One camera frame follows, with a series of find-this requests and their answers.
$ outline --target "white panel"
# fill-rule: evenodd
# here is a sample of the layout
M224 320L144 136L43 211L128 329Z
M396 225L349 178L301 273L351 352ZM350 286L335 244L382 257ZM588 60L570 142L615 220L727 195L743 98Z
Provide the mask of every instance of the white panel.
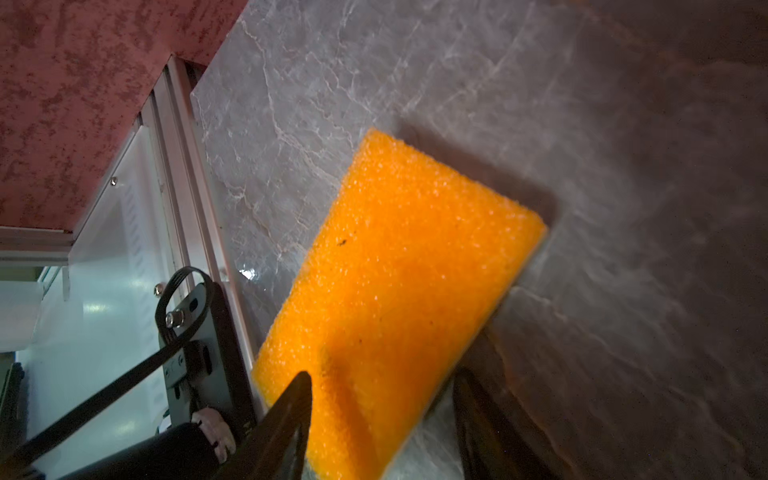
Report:
M29 346L42 300L40 283L0 282L0 352L15 352Z
M153 288L172 272L149 142L143 127L72 247L68 299L60 274L34 342L17 355L28 372L28 437L158 349ZM158 370L35 465L58 478L152 436L166 408Z

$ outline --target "orange sponge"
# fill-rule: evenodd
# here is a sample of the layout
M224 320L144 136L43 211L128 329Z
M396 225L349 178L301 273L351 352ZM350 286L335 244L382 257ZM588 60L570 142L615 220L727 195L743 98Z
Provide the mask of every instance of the orange sponge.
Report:
M508 198L366 135L253 369L270 406L312 376L319 478L381 476L545 232Z

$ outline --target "aluminum frame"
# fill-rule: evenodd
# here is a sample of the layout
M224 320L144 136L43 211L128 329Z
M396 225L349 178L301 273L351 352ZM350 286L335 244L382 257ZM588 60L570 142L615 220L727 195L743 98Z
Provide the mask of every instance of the aluminum frame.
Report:
M177 266L196 266L221 284L227 295L243 362L250 372L253 347L240 292L230 281L239 272L234 268L220 234L215 200L210 191L210 169L204 162L205 150L200 143L190 93L186 66L172 56L142 108L141 118L155 139L169 237L172 245L179 246L174 252L174 261L178 262ZM186 296L193 287L189 279L179 290ZM253 397L257 398L253 383L251 389Z

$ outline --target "black cable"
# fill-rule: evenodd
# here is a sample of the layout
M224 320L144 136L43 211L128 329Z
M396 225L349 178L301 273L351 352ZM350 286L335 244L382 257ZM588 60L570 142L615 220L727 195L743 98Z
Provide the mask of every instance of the black cable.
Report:
M199 273L203 277L205 286L205 304L198 313L197 318L192 324L184 330L181 335L165 326L165 313L171 297L176 292L179 285L182 284L187 275L193 272ZM163 366L172 356L189 342L192 336L203 324L205 316L208 314L210 305L214 300L214 281L202 270L193 266L183 266L168 280L168 284L163 291L160 299L157 301L157 308L154 312L154 320L157 329L165 341L166 345L155 354L136 365L117 380L105 386L91 398L85 400L80 405L72 409L68 414L54 422L33 439L18 447L12 454L4 458L0 463L0 480L10 480L24 471L28 465L35 460L50 452L56 445L63 442L70 435L75 433L85 425L89 420L103 412L109 405L122 397L128 390L134 388L139 382L147 378L156 369Z

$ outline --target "marble surface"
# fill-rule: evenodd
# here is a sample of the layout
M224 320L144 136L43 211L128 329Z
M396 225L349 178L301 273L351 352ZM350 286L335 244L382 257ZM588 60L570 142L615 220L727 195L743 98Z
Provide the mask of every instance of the marble surface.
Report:
M376 126L551 225L464 362L553 469L765 478L765 9L252 0L193 92L251 341ZM461 478L452 422L388 478Z

